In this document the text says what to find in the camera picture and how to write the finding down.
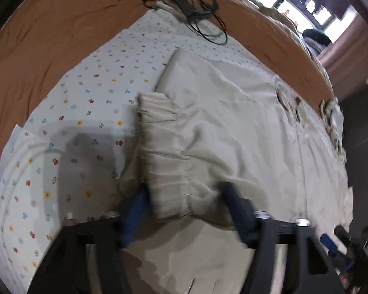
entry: white sheet with flower print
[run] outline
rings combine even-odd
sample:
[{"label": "white sheet with flower print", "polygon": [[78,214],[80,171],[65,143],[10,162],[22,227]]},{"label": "white sheet with flower print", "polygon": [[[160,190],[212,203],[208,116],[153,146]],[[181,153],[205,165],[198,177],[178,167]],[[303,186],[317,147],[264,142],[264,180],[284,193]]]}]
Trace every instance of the white sheet with flower print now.
[{"label": "white sheet with flower print", "polygon": [[16,127],[1,159],[0,278],[25,293],[64,217],[87,221],[111,207],[116,182],[98,160],[55,149]]},{"label": "white sheet with flower print", "polygon": [[114,179],[136,144],[136,95],[155,89],[177,47],[275,76],[233,38],[214,45],[163,10],[67,72],[14,130],[0,162],[0,278],[12,293],[27,292],[65,217],[86,221],[110,209]]}]

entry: dark floor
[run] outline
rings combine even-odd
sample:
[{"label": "dark floor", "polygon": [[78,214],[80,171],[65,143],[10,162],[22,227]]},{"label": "dark floor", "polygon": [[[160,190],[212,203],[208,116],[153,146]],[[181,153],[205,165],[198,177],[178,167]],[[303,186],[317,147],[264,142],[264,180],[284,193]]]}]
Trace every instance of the dark floor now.
[{"label": "dark floor", "polygon": [[344,114],[344,139],[348,184],[353,186],[352,235],[368,225],[368,86],[340,104]]}]

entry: wrinkled fabric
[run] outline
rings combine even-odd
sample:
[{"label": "wrinkled fabric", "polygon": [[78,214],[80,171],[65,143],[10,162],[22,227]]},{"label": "wrinkled fabric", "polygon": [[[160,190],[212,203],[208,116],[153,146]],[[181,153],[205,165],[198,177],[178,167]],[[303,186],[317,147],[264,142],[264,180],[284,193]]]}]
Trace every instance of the wrinkled fabric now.
[{"label": "wrinkled fabric", "polygon": [[139,112],[144,177],[159,219],[227,223],[217,184],[233,182],[279,220],[317,225],[324,217],[331,231],[350,223],[346,170],[323,121],[277,77],[179,49],[156,93],[140,94]]}]

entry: pink curtain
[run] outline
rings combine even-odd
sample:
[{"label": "pink curtain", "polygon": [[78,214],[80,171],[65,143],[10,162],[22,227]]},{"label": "pink curtain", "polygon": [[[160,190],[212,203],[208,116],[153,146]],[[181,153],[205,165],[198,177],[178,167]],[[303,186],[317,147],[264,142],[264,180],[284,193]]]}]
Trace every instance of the pink curtain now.
[{"label": "pink curtain", "polygon": [[368,25],[357,15],[340,38],[319,55],[334,95],[343,100],[368,78]]}]

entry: orange bedspread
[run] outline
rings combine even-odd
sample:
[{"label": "orange bedspread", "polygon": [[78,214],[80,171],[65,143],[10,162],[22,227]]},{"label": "orange bedspread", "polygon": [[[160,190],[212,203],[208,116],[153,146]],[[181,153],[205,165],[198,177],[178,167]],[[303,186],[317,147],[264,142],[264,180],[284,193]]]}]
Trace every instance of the orange bedspread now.
[{"label": "orange bedspread", "polygon": [[[218,0],[228,34],[316,111],[332,90],[305,52],[261,13]],[[0,32],[0,155],[15,124],[83,58],[147,11],[141,0],[25,0]]]}]

